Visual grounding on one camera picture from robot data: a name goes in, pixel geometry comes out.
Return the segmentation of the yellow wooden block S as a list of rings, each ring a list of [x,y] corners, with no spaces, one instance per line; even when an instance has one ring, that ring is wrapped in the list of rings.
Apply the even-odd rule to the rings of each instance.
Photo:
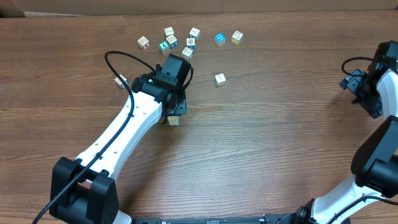
[[[168,122],[171,126],[178,126],[180,123],[180,116],[169,116]]]

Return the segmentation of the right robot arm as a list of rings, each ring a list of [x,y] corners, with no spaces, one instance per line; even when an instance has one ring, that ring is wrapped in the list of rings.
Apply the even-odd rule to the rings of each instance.
[[[356,151],[351,175],[328,194],[311,199],[278,223],[349,223],[350,216],[373,202],[394,205],[397,195],[397,42],[378,45],[367,70],[347,72],[342,89],[368,114],[383,122]]]

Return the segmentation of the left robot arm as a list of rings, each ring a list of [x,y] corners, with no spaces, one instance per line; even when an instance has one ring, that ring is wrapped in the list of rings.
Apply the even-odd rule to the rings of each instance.
[[[127,102],[103,134],[76,159],[61,157],[55,164],[49,214],[65,223],[132,223],[119,209],[116,181],[153,125],[186,113],[191,80],[160,71],[135,79]]]

